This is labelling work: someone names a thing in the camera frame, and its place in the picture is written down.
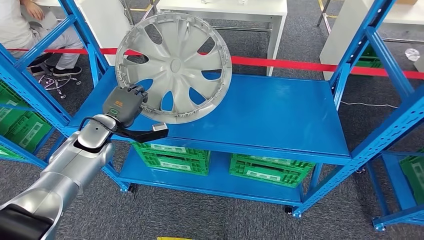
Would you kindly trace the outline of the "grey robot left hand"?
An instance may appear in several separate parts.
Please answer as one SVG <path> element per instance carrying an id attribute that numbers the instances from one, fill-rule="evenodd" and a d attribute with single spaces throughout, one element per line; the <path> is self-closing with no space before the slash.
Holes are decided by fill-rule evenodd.
<path id="1" fill-rule="evenodd" d="M 116 86 L 102 105 L 102 113 L 115 118 L 123 128 L 129 128 L 147 103 L 148 93 L 141 85 Z"/>

